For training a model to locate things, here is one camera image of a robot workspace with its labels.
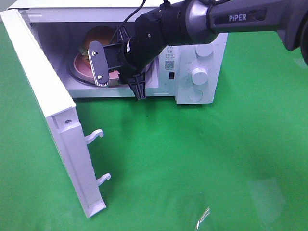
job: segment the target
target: green floor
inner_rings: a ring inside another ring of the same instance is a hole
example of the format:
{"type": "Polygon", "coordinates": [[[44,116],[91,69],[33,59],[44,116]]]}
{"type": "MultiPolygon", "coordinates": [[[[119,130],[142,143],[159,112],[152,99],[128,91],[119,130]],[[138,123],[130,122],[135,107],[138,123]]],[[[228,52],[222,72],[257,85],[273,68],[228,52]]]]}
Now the green floor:
{"type": "Polygon", "coordinates": [[[86,219],[0,24],[0,231],[308,230],[308,69],[275,33],[229,36],[214,103],[76,99],[107,209],[86,219]]]}

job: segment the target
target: robotic arm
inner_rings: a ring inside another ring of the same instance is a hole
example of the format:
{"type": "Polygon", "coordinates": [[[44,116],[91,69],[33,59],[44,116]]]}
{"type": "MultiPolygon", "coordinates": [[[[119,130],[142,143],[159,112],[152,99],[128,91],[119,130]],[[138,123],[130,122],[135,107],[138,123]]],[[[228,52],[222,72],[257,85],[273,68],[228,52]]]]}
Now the robotic arm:
{"type": "Polygon", "coordinates": [[[287,50],[301,47],[308,64],[307,0],[165,0],[137,18],[133,36],[121,29],[117,43],[94,41],[88,53],[97,85],[106,85],[108,73],[118,70],[143,99],[144,69],[167,45],[208,44],[222,32],[248,31],[276,31],[287,50]]]}

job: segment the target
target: white control knob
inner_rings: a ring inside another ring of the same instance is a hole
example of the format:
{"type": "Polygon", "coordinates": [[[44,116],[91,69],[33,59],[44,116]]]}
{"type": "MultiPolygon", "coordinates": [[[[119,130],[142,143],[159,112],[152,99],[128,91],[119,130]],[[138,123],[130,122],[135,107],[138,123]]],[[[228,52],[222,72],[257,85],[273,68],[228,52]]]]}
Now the white control knob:
{"type": "Polygon", "coordinates": [[[212,43],[196,45],[195,50],[199,57],[207,57],[213,53],[214,45],[212,43]]]}
{"type": "Polygon", "coordinates": [[[202,85],[208,81],[208,73],[202,68],[198,67],[192,71],[192,82],[195,85],[202,85]]]}

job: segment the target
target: black wire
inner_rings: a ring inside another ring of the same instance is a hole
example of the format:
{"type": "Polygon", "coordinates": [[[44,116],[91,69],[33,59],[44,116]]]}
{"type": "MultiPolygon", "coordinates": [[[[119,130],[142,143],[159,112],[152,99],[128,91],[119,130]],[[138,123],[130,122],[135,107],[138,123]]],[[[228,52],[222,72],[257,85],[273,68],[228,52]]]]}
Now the black wire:
{"type": "Polygon", "coordinates": [[[124,24],[132,17],[134,16],[134,14],[136,14],[142,7],[143,5],[145,4],[145,1],[146,0],[143,0],[142,4],[133,12],[131,13],[123,22],[122,24],[116,29],[116,31],[114,32],[114,34],[112,35],[111,37],[111,40],[110,40],[110,44],[112,44],[113,40],[115,39],[118,31],[122,28],[122,26],[124,26],[124,24]]]}
{"type": "Polygon", "coordinates": [[[164,4],[165,4],[165,6],[169,6],[170,5],[169,0],[164,0],[164,4]]]}
{"type": "Polygon", "coordinates": [[[228,2],[228,1],[231,1],[231,0],[219,0],[219,1],[215,1],[215,0],[203,0],[202,2],[207,4],[207,5],[213,5],[213,6],[216,6],[216,5],[219,5],[219,4],[223,4],[225,2],[228,2]]]}

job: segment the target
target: piper logo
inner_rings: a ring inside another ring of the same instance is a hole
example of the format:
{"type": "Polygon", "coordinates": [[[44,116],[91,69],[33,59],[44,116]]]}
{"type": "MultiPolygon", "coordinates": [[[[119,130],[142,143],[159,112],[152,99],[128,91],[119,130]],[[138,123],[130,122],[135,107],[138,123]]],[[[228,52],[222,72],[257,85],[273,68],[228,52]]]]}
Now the piper logo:
{"type": "Polygon", "coordinates": [[[229,15],[229,22],[240,22],[240,21],[246,21],[247,20],[247,14],[235,14],[235,15],[229,15]]]}

